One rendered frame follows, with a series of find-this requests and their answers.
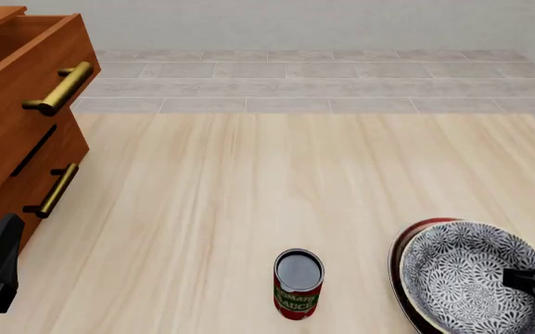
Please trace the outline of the black white patterned bowl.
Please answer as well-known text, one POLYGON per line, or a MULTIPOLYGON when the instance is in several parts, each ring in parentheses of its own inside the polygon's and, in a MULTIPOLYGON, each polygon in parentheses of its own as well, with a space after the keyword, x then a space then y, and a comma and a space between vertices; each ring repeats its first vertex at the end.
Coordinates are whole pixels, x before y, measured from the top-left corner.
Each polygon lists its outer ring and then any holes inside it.
POLYGON ((503 285, 506 269, 535 269, 535 250, 494 225, 453 220, 426 227, 401 254, 401 285, 442 334, 535 334, 535 299, 503 285))

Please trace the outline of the tomato sauce tin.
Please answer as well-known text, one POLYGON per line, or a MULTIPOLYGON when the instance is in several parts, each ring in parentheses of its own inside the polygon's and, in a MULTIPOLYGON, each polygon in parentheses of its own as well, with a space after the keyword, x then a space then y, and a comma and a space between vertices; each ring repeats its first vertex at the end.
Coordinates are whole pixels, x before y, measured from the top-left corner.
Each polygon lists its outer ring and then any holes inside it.
POLYGON ((285 250, 275 259, 273 272, 276 310, 294 321, 312 316, 325 278, 322 261, 308 250, 285 250))

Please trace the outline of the open wooden drawer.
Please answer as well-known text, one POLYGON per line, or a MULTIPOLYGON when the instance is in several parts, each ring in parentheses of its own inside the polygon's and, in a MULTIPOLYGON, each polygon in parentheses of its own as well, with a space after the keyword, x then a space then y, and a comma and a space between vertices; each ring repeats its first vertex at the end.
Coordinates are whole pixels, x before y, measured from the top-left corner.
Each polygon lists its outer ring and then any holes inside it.
POLYGON ((0 186, 99 72, 79 14, 16 16, 0 25, 0 186), (94 66, 94 73, 55 116, 21 107, 24 100, 44 99, 63 80, 58 69, 83 61, 94 66))

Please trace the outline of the closed wooden drawer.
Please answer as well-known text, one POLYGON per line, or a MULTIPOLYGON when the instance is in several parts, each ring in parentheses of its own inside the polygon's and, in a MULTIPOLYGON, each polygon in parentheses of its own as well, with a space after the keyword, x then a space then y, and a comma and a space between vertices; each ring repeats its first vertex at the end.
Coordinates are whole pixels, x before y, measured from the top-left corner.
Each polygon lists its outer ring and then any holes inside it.
POLYGON ((69 108, 63 109, 55 121, 57 129, 42 144, 26 166, 15 177, 9 177, 0 188, 0 221, 15 213, 25 223, 20 246, 24 247, 41 223, 34 213, 23 208, 40 205, 58 177, 50 172, 64 169, 70 163, 81 163, 89 151, 83 133, 69 108))

